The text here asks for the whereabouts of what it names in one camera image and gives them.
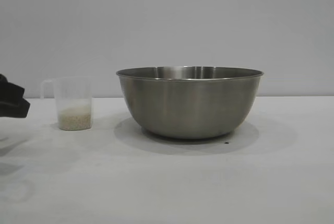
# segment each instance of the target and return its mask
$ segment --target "plastic measuring cup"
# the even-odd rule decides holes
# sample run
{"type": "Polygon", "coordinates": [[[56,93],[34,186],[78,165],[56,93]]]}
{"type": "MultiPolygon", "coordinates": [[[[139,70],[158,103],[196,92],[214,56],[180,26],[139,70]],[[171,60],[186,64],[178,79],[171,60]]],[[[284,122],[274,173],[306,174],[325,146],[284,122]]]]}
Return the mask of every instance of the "plastic measuring cup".
{"type": "Polygon", "coordinates": [[[44,86],[49,82],[53,84],[58,127],[67,131],[91,128],[91,78],[77,76],[47,79],[41,83],[41,99],[44,98],[44,86]]]}

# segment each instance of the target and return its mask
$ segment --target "black object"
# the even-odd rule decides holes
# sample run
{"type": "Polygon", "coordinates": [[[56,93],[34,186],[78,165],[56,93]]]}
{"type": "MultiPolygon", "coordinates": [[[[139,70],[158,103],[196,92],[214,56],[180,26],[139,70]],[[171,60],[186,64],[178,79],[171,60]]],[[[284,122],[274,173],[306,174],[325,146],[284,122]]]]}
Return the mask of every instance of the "black object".
{"type": "Polygon", "coordinates": [[[27,117],[30,103],[23,98],[24,92],[23,87],[8,82],[7,78],[0,74],[0,117],[27,117]]]}

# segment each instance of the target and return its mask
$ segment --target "stainless steel bowl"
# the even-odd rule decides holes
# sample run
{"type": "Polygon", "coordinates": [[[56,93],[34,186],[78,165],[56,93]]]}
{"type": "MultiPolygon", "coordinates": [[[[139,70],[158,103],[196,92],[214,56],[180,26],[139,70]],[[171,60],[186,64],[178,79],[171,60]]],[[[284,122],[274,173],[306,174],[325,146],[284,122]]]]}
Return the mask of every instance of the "stainless steel bowl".
{"type": "Polygon", "coordinates": [[[117,72],[135,121],[158,135],[201,139],[247,117],[263,72],[227,67],[144,67],[117,72]]]}

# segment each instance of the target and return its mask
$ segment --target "white wall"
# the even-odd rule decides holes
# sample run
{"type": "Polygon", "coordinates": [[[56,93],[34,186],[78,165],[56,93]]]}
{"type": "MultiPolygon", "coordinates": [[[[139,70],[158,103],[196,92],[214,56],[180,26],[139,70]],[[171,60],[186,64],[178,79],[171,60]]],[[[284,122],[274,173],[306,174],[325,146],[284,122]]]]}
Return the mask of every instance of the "white wall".
{"type": "Polygon", "coordinates": [[[0,73],[47,78],[207,65],[263,70],[261,95],[334,95],[334,0],[0,0],[0,73]]]}

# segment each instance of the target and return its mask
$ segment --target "white table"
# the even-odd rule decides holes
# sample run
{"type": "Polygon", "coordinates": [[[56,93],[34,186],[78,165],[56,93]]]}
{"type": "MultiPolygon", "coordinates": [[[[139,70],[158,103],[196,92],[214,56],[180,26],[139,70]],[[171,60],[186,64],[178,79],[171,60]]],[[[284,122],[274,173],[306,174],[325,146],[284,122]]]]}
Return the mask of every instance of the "white table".
{"type": "Polygon", "coordinates": [[[193,145],[142,131],[122,98],[95,99],[78,132],[30,101],[0,119],[1,224],[334,223],[334,97],[257,98],[234,134],[193,145]]]}

